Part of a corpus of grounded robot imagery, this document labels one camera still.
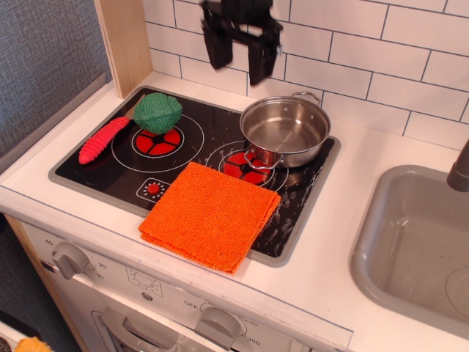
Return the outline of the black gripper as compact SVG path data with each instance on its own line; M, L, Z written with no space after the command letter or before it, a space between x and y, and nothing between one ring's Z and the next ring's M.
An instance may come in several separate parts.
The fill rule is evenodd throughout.
M273 73L282 25L270 14L272 1L202 1L202 29L210 64L232 62L232 43L248 46L249 81L255 86Z

